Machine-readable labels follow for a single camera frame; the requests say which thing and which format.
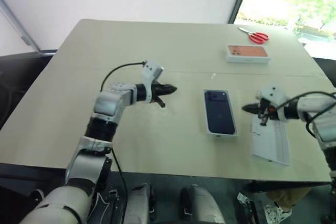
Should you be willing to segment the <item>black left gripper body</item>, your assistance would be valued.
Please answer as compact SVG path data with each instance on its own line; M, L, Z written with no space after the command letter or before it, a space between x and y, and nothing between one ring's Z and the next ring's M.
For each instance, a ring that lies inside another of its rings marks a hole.
M151 91L152 91L152 98L151 98L151 103L156 103L156 97L160 97L160 87L161 83L158 81L154 80L151 84Z

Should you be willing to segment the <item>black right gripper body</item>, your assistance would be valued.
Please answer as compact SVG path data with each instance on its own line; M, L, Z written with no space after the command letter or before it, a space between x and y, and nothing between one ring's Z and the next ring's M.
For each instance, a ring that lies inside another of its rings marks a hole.
M275 110L275 107L271 105L268 100L261 99L258 107L258 117L260 119L268 118L271 120L276 120L277 111Z

